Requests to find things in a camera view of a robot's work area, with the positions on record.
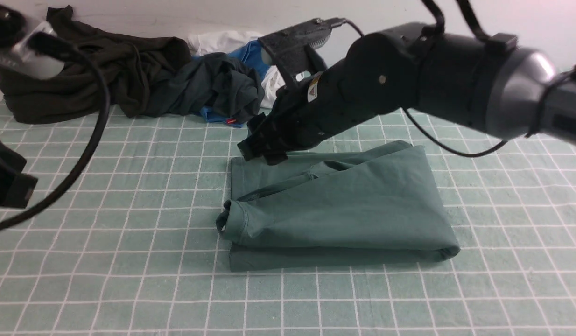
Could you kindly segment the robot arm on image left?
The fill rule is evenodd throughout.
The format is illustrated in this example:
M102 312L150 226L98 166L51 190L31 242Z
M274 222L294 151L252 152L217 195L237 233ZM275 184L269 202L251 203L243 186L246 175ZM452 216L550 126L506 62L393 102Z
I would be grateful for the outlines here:
M22 14L0 4L0 65L35 79L55 77L64 63L29 46L37 33L55 35L46 21ZM22 171L27 160L6 147L0 140L0 207L24 209L30 200L37 179Z

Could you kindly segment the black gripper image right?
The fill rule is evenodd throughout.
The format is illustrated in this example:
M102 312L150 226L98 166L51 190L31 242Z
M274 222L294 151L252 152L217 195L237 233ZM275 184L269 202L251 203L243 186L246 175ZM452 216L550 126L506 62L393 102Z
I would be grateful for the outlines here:
M268 115L252 119L238 149L245 161L275 166L288 160L288 152L316 147L399 107L385 75L327 70L284 93Z

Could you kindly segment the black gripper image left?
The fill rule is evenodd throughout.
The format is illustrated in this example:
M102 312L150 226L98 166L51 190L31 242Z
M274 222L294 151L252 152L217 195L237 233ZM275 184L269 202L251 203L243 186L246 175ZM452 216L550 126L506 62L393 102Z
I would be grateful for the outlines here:
M38 179L23 172L27 160L0 140L0 207L24 209Z

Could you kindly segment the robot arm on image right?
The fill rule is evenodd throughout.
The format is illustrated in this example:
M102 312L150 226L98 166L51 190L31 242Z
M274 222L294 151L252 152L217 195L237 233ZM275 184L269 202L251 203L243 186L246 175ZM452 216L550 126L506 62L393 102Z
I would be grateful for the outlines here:
M546 134L576 145L576 70L560 74L514 35L486 41L419 22L367 34L326 67L316 49L346 19L312 19L259 39L286 81L269 115L248 123L245 160L269 165L397 109L507 142Z

